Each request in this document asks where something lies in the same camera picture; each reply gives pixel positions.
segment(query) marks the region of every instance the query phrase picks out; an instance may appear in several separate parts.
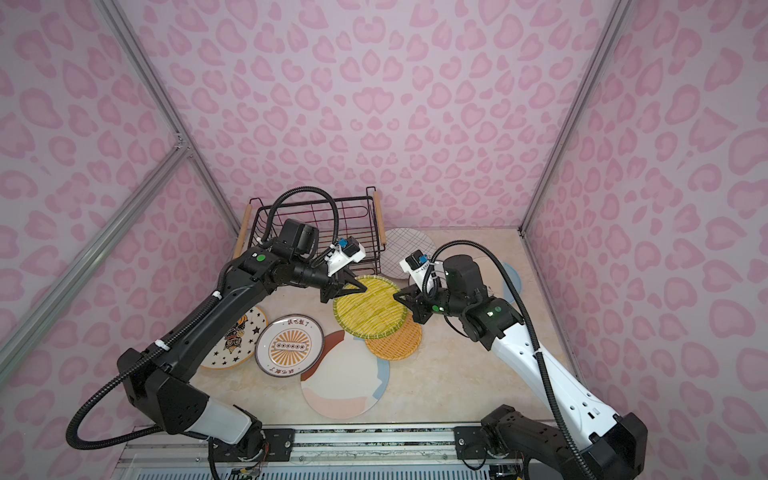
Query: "metal frame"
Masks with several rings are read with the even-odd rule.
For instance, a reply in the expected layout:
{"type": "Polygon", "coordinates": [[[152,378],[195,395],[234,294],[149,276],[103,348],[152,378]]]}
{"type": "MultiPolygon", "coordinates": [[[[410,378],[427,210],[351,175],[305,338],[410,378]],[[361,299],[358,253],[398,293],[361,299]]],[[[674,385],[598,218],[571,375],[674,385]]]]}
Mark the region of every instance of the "metal frame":
{"type": "Polygon", "coordinates": [[[579,119],[584,111],[587,110],[592,92],[594,92],[594,89],[598,86],[598,83],[603,76],[603,72],[605,72],[605,68],[616,48],[616,44],[619,42],[619,38],[627,24],[627,20],[631,16],[634,4],[635,0],[616,0],[616,3],[614,3],[613,8],[611,9],[611,13],[608,15],[605,22],[605,28],[603,28],[603,32],[598,40],[598,46],[595,48],[594,52],[592,52],[592,57],[590,58],[589,63],[587,63],[587,70],[584,72],[584,77],[576,92],[576,98],[571,104],[571,109],[565,117],[563,128],[561,128],[557,140],[554,143],[554,148],[552,148],[552,152],[547,159],[547,166],[544,173],[541,175],[541,178],[536,185],[533,200],[523,216],[523,222],[520,226],[520,231],[523,235],[528,231],[528,227],[531,226],[536,210],[541,204],[541,199],[551,183],[554,169],[562,161],[565,151],[568,149],[568,143],[571,141],[573,133],[576,131],[579,119]]]}
{"type": "Polygon", "coordinates": [[[118,4],[117,0],[94,1],[101,11],[101,14],[104,16],[104,20],[114,33],[115,38],[123,48],[123,52],[125,52],[128,60],[131,61],[144,83],[144,86],[147,88],[147,92],[160,109],[160,112],[170,126],[170,129],[175,132],[179,141],[183,141],[189,146],[195,170],[197,170],[197,173],[202,178],[203,184],[214,198],[214,201],[219,207],[219,210],[221,210],[224,218],[237,235],[238,232],[240,232],[240,220],[235,215],[232,206],[221,191],[219,184],[214,180],[214,176],[211,174],[205,160],[203,160],[203,156],[197,148],[197,145],[194,143],[194,139],[189,131],[187,131],[187,127],[184,125],[181,114],[170,99],[168,92],[163,87],[163,82],[160,79],[160,76],[154,70],[144,49],[141,47],[136,32],[134,32],[131,23],[125,16],[122,7],[118,4]]]}
{"type": "Polygon", "coordinates": [[[187,145],[183,141],[179,142],[131,194],[108,224],[70,263],[66,273],[55,281],[45,298],[22,317],[13,336],[0,348],[0,388],[10,379],[24,358],[36,348],[61,312],[109,257],[176,169],[190,157],[187,145]]]}

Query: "white zip tie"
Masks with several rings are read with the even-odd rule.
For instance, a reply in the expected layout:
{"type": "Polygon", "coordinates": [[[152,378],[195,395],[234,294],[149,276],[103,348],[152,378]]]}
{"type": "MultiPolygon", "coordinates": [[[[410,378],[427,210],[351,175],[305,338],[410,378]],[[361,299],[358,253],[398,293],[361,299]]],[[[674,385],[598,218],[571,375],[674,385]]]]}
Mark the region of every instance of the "white zip tie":
{"type": "Polygon", "coordinates": [[[163,340],[157,339],[154,341],[154,344],[165,350],[166,352],[170,350],[170,347],[166,345],[166,343],[163,340]]]}

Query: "wire basket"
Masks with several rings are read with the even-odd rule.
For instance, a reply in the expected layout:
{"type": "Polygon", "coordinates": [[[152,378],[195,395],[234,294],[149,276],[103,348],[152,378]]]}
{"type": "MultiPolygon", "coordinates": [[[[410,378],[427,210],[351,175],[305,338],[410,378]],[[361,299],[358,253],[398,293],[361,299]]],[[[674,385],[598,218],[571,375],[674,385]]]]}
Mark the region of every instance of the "wire basket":
{"type": "MultiPolygon", "coordinates": [[[[380,212],[376,187],[367,187],[361,197],[334,198],[339,210],[339,238],[355,237],[366,248],[366,256],[358,263],[350,263],[348,268],[356,275],[378,275],[381,273],[381,252],[385,249],[383,225],[380,224],[380,212]]],[[[248,248],[256,243],[257,237],[265,234],[266,218],[272,205],[264,205],[260,198],[249,201],[255,207],[256,218],[250,229],[248,248]]],[[[317,227],[320,231],[319,251],[324,251],[333,238],[333,210],[328,200],[308,200],[283,203],[277,208],[273,219],[274,235],[280,235],[285,220],[293,218],[317,227]]]]}

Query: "pink wall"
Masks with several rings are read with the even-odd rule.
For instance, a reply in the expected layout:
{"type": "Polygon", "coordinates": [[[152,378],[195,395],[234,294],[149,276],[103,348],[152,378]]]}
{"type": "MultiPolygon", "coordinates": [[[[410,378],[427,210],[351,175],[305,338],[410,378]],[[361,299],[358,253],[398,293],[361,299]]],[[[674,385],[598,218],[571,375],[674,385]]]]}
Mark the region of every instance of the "pink wall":
{"type": "Polygon", "coordinates": [[[88,0],[0,8],[0,345],[168,151],[88,0]]]}
{"type": "Polygon", "coordinates": [[[647,471],[768,476],[768,5],[640,2],[530,236],[647,471]]]}
{"type": "MultiPolygon", "coordinates": [[[[233,242],[200,178],[183,165],[0,392],[0,477],[95,480],[111,472],[122,445],[71,449],[69,419],[117,375],[123,351],[160,338],[210,294],[233,242]]],[[[119,387],[81,435],[122,435],[137,420],[148,422],[119,387]]]]}
{"type": "Polygon", "coordinates": [[[122,2],[231,203],[517,225],[612,0],[122,2]]]}

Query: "plate with orange sunburst pattern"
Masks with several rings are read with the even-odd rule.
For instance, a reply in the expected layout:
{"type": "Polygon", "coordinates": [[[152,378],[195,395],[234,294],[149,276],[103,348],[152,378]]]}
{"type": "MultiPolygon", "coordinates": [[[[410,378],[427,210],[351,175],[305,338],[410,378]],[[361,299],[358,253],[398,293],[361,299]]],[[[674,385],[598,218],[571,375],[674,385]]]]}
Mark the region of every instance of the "plate with orange sunburst pattern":
{"type": "Polygon", "coordinates": [[[323,329],[314,319],[299,314],[284,316],[259,336],[256,362],[272,376],[299,375],[320,357],[323,342],[323,329]]]}

